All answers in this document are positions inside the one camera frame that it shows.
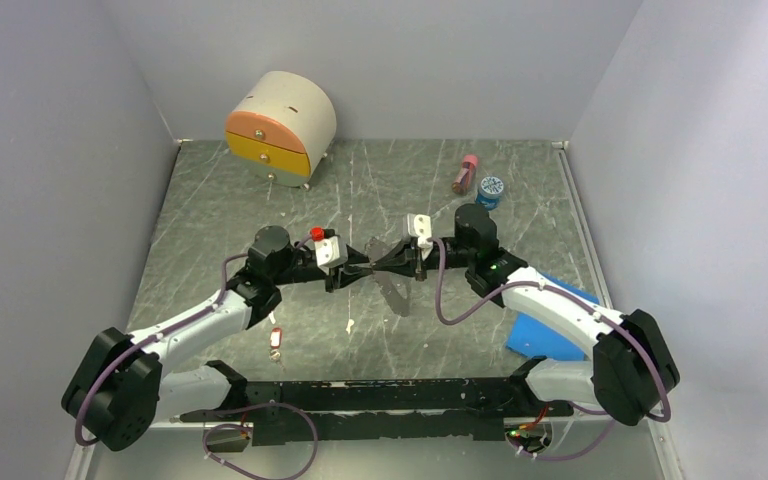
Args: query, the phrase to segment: red cap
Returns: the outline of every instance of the red cap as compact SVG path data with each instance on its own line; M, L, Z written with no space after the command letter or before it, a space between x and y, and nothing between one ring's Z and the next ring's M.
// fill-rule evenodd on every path
M322 227L313 227L310 229L310 236L314 242L325 240L325 230Z
M475 155L464 155L464 163L471 163L473 167L478 167L478 157Z

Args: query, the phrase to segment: blue jar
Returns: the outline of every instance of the blue jar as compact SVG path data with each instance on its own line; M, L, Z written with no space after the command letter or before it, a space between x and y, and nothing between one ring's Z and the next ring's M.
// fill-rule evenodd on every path
M483 205L487 210L493 210L499 206L502 200L502 192L505 190L505 184L499 177L484 177L478 184L478 194L475 196L475 203Z

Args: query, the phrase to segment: gray metal floor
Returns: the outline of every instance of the gray metal floor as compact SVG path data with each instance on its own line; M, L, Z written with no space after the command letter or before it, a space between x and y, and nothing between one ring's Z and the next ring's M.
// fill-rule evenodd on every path
M593 291L549 142L349 140L329 151L306 192L250 175L225 143L185 143L129 329L206 299L218 288L221 260L245 251L266 225L281 225L294 239L313 226L334 228L361 251L371 237L397 241L407 213L431 215L436 235L452 235L455 209L475 198L451 190L467 153L480 158L479 179L492 174L506 182L504 199L491 213L501 244L536 268ZM411 283L406 318L393 313L371 278L332 294L322 284L282 287L284 300L274 312L284 331L282 365L269 360L267 323L215 344L181 368L218 358L251 380L347 380L498 376L519 367L522 357L504 348L515 312L487 305L457 328L446 327L434 314L436 275ZM461 272L446 278L448 315L478 300Z
M548 142L339 142L317 169L310 192L270 187L248 176L224 143L193 142L184 145L176 164L130 328L156 323L206 298L217 288L221 259L245 249L263 225L283 225L294 238L311 226L330 226L362 247L371 236L396 240L405 213L428 213L436 234L451 234L454 209L471 198L455 197L449 188L466 153L481 158L479 178L494 174L506 181L505 199L492 214L502 245L552 276L606 293L583 241L565 165ZM371 279L330 295L321 286L287 287L276 310L278 325L286 332L283 369L266 356L269 323L220 342L185 369L221 358L256 380L312 380L507 375L519 366L522 357L503 348L514 315L487 306L458 327L443 327L431 307L435 279L431 274L428 282L412 285L411 315L406 318L387 307ZM476 297L462 276L452 272L444 299L452 315ZM355 321L351 334L346 332L349 318ZM559 435L565 420L552 425ZM601 420L575 422L555 453L577 451L603 426ZM617 427L597 450L563 463L515 458L503 441L322 442L304 478L664 478L667 470L658 459L662 446L655 448L653 431L646 422ZM203 460L200 439L199 428L152 429L123 452L99 448L91 462L95 449L78 455L83 463L76 466L88 469L86 478L96 480L241 478ZM260 475L278 477L297 471L310 451L310 444L294 443L227 458Z

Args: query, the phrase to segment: yellow drawer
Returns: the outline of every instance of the yellow drawer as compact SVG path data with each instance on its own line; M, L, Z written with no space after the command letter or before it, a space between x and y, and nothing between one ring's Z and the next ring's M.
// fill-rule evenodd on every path
M228 146L234 155L261 165L267 165L270 168L277 168L310 178L310 161L305 153L292 152L227 131L225 138L228 140ZM268 157L267 160L261 160L260 156L263 154Z

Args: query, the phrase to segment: red wire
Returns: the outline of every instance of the red wire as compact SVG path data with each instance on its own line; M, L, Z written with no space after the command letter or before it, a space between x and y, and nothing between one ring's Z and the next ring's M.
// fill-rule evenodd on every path
M244 425L246 423L246 417L248 417L248 416L249 416L249 412L243 413L243 416L240 417L240 426L242 426L242 425ZM249 436L249 434L247 432L243 432L243 431L240 432L240 435L242 435L242 436L244 436L246 438L248 438L248 436Z
M534 419L531 423L526 423L525 425L520 425L520 430L531 430L532 428L536 427L538 423L540 423L541 420L543 420L543 417L546 416L546 414L549 412L549 404L543 406L543 408L540 410L540 414L537 415L537 418Z

